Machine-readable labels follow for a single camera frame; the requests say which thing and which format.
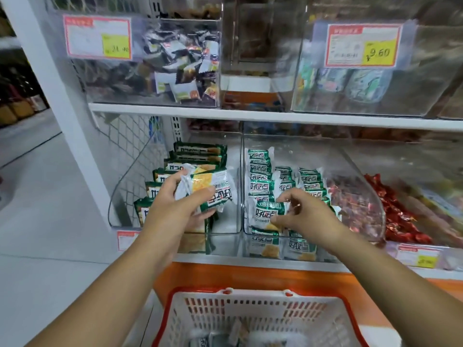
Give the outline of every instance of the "orange shelf base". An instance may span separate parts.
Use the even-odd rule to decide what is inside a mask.
[[[429,280],[463,301],[463,281]],[[154,282],[153,288],[165,305],[168,294],[179,286],[233,287],[248,290],[337,293],[347,298],[357,322],[362,325],[390,327],[389,321],[349,273],[307,272],[298,270],[233,267],[195,263],[172,263]]]

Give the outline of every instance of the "left hand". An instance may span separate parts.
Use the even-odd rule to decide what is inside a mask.
[[[176,201],[174,193],[181,176],[186,175],[182,170],[169,176],[159,190],[150,211],[146,216],[143,231],[139,237],[151,241],[154,246],[169,257],[175,256],[185,230],[195,229],[206,218],[215,213],[215,209],[194,215],[198,207],[210,200],[215,193],[214,186],[198,190],[193,194]]]

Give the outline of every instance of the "white shopping basket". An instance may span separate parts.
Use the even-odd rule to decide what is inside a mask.
[[[368,347],[343,297],[232,288],[174,289],[153,347],[186,347],[210,332],[229,333],[236,317],[250,331],[248,346],[297,340],[297,346]]]

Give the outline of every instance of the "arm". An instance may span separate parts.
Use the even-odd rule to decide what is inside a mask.
[[[355,275],[409,347],[462,345],[463,303],[351,232],[319,199],[283,192],[295,212],[272,219],[334,254]]]
[[[26,347],[122,345],[154,280],[177,253],[185,228],[194,227],[214,213],[191,216],[213,196],[213,189],[174,200],[182,173],[164,182],[143,231],[129,249]]]

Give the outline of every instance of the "price label holder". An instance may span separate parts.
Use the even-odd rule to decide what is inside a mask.
[[[396,259],[406,266],[433,269],[437,265],[441,252],[431,247],[399,245]]]
[[[133,230],[118,230],[117,231],[117,245],[119,252],[127,251],[130,245],[136,240],[139,231]]]
[[[417,24],[329,23],[313,28],[314,67],[406,69],[411,61]]]
[[[130,17],[63,15],[68,57],[133,60]]]

